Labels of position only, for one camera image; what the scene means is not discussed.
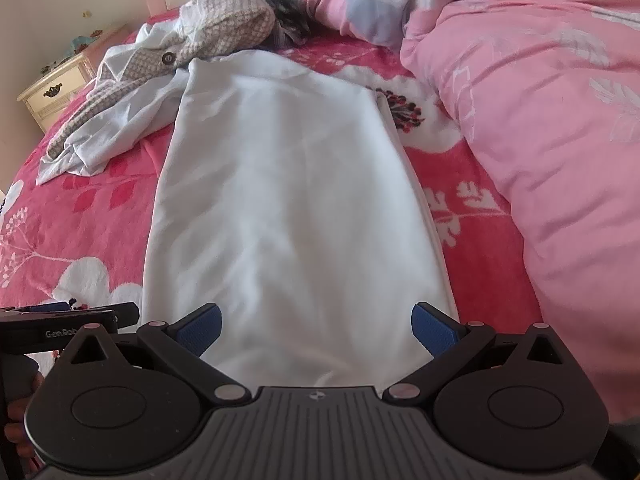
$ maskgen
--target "hand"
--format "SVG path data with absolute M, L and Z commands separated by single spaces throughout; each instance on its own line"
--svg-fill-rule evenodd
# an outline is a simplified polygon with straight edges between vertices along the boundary
M 33 379 L 31 389 L 35 392 L 42 382 L 44 377 L 40 372 L 36 374 Z M 9 420 L 15 422 L 9 422 L 4 427 L 4 434 L 9 442 L 13 442 L 16 445 L 18 455 L 22 458 L 35 458 L 36 454 L 33 450 L 33 446 L 27 437 L 27 432 L 24 429 L 24 412 L 27 409 L 27 404 L 31 400 L 31 397 L 25 399 L 18 399 L 10 402 L 7 406 L 7 415 Z

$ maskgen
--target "silver screw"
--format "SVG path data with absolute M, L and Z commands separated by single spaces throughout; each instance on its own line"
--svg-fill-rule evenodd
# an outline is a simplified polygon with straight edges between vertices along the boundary
M 420 388 L 415 384 L 398 383 L 389 388 L 389 395 L 394 399 L 415 399 L 420 395 Z
M 220 400 L 238 400 L 244 397 L 246 390 L 239 384 L 223 384 L 213 394 Z

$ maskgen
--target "pink duvet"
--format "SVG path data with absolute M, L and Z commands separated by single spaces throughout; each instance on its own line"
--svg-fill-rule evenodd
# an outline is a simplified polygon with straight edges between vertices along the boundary
M 640 0 L 461 0 L 426 29 L 402 62 L 511 203 L 543 318 L 640 415 Z

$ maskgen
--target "crosshair logo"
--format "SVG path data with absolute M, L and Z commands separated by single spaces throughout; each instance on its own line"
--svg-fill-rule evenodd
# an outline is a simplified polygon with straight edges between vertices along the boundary
M 314 391 L 312 394 L 309 394 L 309 399 L 318 402 L 326 397 L 326 393 L 321 392 L 320 390 Z

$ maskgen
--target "black device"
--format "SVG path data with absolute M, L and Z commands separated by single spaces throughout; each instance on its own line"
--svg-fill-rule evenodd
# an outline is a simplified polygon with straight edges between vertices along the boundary
M 31 385 L 38 364 L 24 354 L 63 349 L 87 323 L 108 333 L 134 325 L 140 314 L 134 303 L 108 307 L 73 309 L 69 303 L 49 303 L 0 309 L 0 428 L 7 424 L 6 406 L 12 400 L 32 395 Z M 0 480 L 24 477 L 15 445 L 0 431 Z
M 546 324 L 497 334 L 426 303 L 411 324 L 434 359 L 382 398 L 370 386 L 264 386 L 252 396 L 198 358 L 222 330 L 215 304 L 135 334 L 86 324 L 27 408 L 28 435 L 47 464 L 37 479 L 626 480 L 638 472 L 612 446 L 603 403 Z

